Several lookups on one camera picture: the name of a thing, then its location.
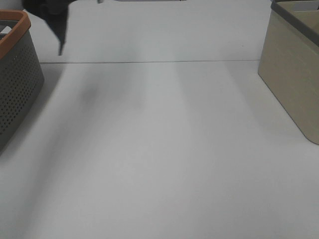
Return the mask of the dark navy towel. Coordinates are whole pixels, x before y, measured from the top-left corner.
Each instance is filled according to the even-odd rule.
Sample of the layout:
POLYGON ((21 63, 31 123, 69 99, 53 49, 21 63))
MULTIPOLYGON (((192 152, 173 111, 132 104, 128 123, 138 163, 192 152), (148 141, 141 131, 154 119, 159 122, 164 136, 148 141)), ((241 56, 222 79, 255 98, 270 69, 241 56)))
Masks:
POLYGON ((45 21, 59 41, 58 55, 62 55, 66 40, 69 5, 73 0, 22 0, 29 13, 45 21))

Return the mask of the beige bin grey rim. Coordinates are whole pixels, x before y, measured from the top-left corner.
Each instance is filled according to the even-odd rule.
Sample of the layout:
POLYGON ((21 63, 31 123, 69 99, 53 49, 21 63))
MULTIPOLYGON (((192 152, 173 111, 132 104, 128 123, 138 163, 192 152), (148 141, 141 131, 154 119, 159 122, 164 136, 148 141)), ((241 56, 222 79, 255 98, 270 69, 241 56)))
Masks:
POLYGON ((319 142, 319 2, 274 0, 258 74, 289 117, 319 142))

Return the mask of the grey perforated basket orange rim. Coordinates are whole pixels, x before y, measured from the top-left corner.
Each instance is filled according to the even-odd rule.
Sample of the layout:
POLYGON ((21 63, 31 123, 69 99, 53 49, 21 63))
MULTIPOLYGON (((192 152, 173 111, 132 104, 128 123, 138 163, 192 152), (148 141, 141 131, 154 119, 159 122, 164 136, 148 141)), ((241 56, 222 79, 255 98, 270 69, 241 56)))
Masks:
POLYGON ((0 148, 17 131, 44 83, 44 75, 22 10, 2 9, 0 24, 11 30, 0 35, 0 148))

